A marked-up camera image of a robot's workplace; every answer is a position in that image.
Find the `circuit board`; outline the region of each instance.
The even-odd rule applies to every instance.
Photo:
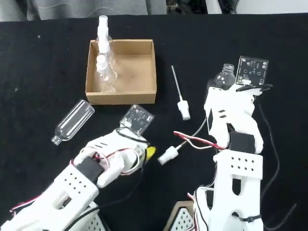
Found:
[[[241,56],[237,68],[236,84],[263,85],[268,65],[268,60]]]
[[[134,104],[121,119],[120,124],[141,136],[153,119],[154,116],[151,113],[140,105]]]

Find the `cardboard box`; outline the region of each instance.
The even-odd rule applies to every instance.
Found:
[[[155,103],[156,66],[153,40],[113,40],[118,78],[117,92],[95,92],[98,44],[90,42],[86,96],[91,104]]]

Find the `metal rod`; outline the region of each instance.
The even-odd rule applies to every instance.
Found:
[[[181,95],[181,92],[180,92],[180,88],[179,88],[179,83],[178,83],[177,75],[175,74],[175,71],[174,71],[173,65],[171,65],[171,69],[172,69],[172,72],[173,72],[173,76],[174,76],[175,84],[177,85],[177,89],[178,89],[178,93],[179,93],[180,101],[182,101],[183,99],[182,99],[182,95]]]

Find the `black cloth surface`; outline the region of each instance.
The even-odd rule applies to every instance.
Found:
[[[0,23],[0,223],[18,202],[40,194],[90,140],[111,132],[129,105],[95,106],[95,114],[70,141],[51,142],[54,128],[82,98],[89,41],[97,19]],[[308,15],[111,16],[114,39],[153,39],[157,96],[143,105],[155,120],[144,133],[157,153],[145,167],[132,197],[100,211],[113,231],[158,231],[177,201],[214,174],[214,150],[189,145],[160,166],[157,157],[181,140],[174,130],[192,134],[205,117],[206,84],[224,63],[237,66],[240,55],[269,60],[266,83],[274,88],[259,101],[271,124],[281,160],[280,173],[262,203],[269,226],[297,203],[280,230],[305,230],[307,184]],[[174,65],[191,120],[182,121],[170,66]],[[269,132],[254,112],[264,139],[262,186],[276,169]],[[207,138],[207,129],[200,133]],[[99,205],[124,197],[139,174],[120,177],[101,190]]]

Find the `clear plastic bottle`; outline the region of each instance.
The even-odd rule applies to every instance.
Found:
[[[94,108],[87,101],[80,100],[56,126],[55,135],[51,141],[59,145],[62,141],[73,138],[94,112]]]
[[[99,26],[97,28],[97,42],[99,48],[98,55],[104,55],[107,59],[107,63],[114,72],[113,76],[115,80],[117,79],[117,67],[115,54],[112,50],[112,39],[109,36],[109,28],[108,28],[108,17],[100,16],[99,17]]]
[[[96,58],[96,79],[101,92],[115,92],[115,72],[103,54]]]
[[[215,86],[224,90],[228,90],[234,83],[236,77],[234,75],[234,66],[232,64],[224,64],[222,71],[215,77]]]

